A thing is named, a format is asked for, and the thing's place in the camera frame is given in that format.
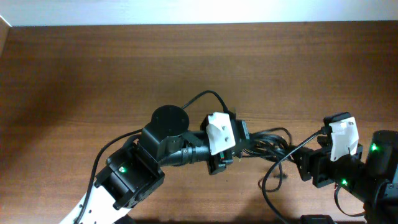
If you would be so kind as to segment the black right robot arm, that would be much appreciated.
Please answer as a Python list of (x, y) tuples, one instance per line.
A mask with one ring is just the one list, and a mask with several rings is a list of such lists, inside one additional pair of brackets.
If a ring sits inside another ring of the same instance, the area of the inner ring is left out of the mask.
[(338, 194), (346, 190), (363, 203), (363, 216), (368, 223), (397, 224), (397, 132), (380, 130), (373, 133), (366, 162), (361, 161), (363, 146), (354, 155), (330, 160), (331, 141), (319, 137), (321, 148), (302, 147), (293, 153), (300, 177), (312, 180), (318, 188), (335, 184), (334, 201), (340, 207)]

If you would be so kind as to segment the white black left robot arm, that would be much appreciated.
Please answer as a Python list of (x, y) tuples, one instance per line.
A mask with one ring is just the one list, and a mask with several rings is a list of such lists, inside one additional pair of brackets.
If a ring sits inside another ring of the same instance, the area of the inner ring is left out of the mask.
[(236, 155), (241, 123), (230, 111), (214, 112), (190, 131), (184, 109), (157, 108), (142, 130), (125, 135), (62, 223), (134, 223), (128, 213), (164, 183), (163, 166), (205, 161), (211, 175), (223, 172)]

